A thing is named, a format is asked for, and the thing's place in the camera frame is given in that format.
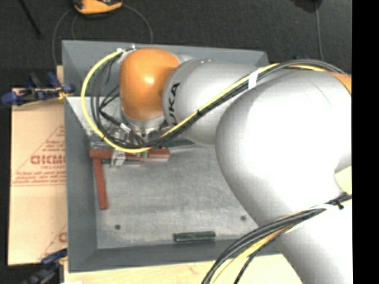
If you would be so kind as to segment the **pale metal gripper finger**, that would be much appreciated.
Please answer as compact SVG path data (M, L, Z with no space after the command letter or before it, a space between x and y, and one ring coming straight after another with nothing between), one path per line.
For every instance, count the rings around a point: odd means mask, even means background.
M125 161L125 152L113 151L111 155L111 165L115 167L122 166Z

